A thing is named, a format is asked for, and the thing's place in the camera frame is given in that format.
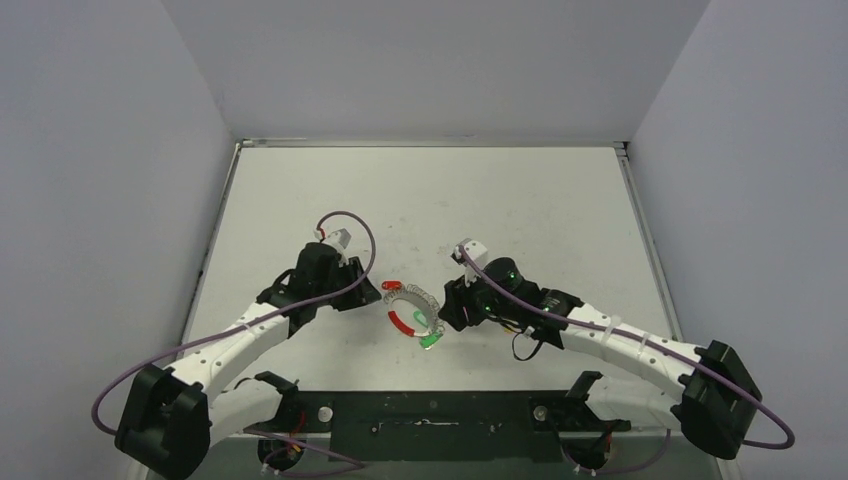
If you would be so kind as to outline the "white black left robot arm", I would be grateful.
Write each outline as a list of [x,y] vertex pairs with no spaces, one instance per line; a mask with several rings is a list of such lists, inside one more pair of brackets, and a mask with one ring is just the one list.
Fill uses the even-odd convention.
[[256,423],[282,431],[297,420],[295,386],[263,372],[244,388],[232,381],[271,348],[312,321],[380,301],[362,262],[343,246],[310,242],[296,265],[262,290],[242,316],[182,358],[134,376],[114,437],[115,447],[166,479],[186,479],[220,440]]

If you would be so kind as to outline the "metal keyring with red grip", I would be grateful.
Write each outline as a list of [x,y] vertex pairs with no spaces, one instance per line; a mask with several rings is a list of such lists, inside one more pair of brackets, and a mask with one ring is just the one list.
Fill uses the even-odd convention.
[[423,311],[432,320],[441,323],[438,317],[439,301],[433,294],[418,285],[403,283],[403,288],[400,290],[385,291],[383,302],[387,308],[390,323],[406,337],[417,339],[415,334],[426,330],[413,319],[413,313],[416,310]]

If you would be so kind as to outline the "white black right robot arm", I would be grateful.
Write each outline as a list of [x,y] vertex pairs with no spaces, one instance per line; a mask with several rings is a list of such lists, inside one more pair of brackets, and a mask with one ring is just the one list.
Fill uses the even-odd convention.
[[492,321],[636,376],[634,382],[598,376],[587,390],[569,396],[565,414],[572,425],[588,429],[600,420],[626,420],[663,427],[716,458],[737,457],[762,394],[731,346],[683,343],[623,323],[576,296],[525,279],[509,257],[484,267],[469,258],[459,263],[465,273],[445,284],[438,312],[454,330]]

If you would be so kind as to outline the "key with green tag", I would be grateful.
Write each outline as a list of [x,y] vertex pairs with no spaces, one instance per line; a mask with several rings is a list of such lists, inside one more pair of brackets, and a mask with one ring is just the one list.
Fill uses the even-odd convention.
[[413,319],[422,327],[425,327],[424,332],[415,334],[418,339],[419,346],[424,350],[430,350],[444,335],[444,327],[437,320],[432,320],[423,311],[416,310],[413,313]]

